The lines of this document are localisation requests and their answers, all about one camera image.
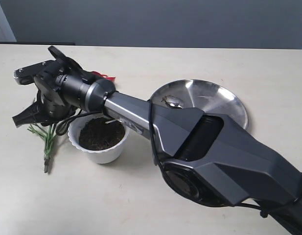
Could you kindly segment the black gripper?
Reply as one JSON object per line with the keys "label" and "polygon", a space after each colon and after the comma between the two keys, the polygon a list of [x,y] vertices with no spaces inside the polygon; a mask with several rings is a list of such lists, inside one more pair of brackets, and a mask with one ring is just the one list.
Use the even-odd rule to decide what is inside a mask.
{"label": "black gripper", "polygon": [[[86,110],[86,95],[97,75],[83,70],[55,46],[49,46],[48,51],[55,60],[39,62],[33,69],[33,81],[41,92],[46,113],[52,118],[65,118],[70,109]],[[16,127],[46,123],[45,111],[41,103],[34,102],[12,119]]]}

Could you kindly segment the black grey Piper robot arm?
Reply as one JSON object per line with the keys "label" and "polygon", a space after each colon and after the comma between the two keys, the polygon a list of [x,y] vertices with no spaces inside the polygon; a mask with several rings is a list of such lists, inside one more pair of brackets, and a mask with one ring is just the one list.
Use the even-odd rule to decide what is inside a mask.
{"label": "black grey Piper robot arm", "polygon": [[48,51],[53,59],[14,71],[18,84],[38,89],[36,101],[13,117],[16,126],[70,120],[76,109],[102,113],[151,141],[155,165],[182,197],[212,208],[248,207],[252,199],[261,217],[302,235],[302,172],[230,116],[122,94],[56,47]]}

